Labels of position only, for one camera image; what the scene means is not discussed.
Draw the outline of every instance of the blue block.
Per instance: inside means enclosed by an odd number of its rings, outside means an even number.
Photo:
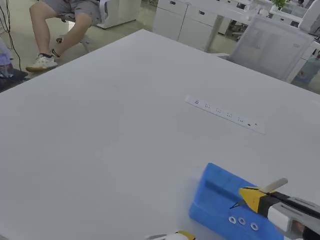
[[[239,188],[250,186],[255,187],[252,183],[209,163],[189,209],[190,218],[228,240],[283,240],[284,236],[277,232],[267,218],[255,213],[247,205],[230,209],[242,199],[238,193]],[[236,223],[231,223],[229,217],[234,217]],[[245,220],[245,225],[239,223],[239,218]],[[255,223],[258,230],[253,230],[251,223]]]

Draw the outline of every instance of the shorts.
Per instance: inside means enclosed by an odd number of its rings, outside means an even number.
[[[92,19],[92,25],[101,23],[99,2],[97,0],[42,0],[49,5],[57,14],[88,14]]]

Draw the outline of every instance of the sock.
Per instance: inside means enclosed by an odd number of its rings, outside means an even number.
[[[50,59],[52,57],[52,55],[48,55],[48,54],[45,54],[45,53],[39,53],[39,55],[47,57],[48,59]]]
[[[56,53],[55,49],[52,48],[51,53],[53,56],[55,56],[56,58],[60,58],[60,56]]]

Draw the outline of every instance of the office chair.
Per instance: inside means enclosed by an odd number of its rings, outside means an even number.
[[[311,35],[296,27],[256,15],[230,55],[213,55],[289,82],[294,68],[313,41]]]
[[[108,12],[108,7],[109,4],[115,4],[118,0],[98,0],[99,2],[99,10],[100,10],[100,16],[101,16],[101,22],[98,24],[104,24],[106,23],[109,18],[110,18],[110,13]],[[62,22],[66,23],[66,21],[70,21],[70,22],[75,22],[75,14],[74,13],[67,13],[64,15],[60,15],[58,16],[59,19],[61,19]],[[58,44],[62,43],[63,39],[65,37],[65,34],[60,35],[57,39],[56,42]],[[89,45],[93,44],[95,41],[90,39],[87,35],[84,35],[84,38],[80,41],[80,43],[83,45],[85,51],[87,53],[90,52],[90,48]]]

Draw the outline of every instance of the power strip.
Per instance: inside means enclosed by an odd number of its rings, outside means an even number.
[[[221,107],[217,107],[213,104],[208,103],[207,101],[188,95],[185,98],[185,102],[199,109],[205,110],[211,114],[227,119],[235,124],[241,125],[247,129],[251,129],[257,133],[266,134],[265,127],[262,124],[257,123],[254,120],[250,120],[246,117],[242,117],[234,112],[222,109]]]

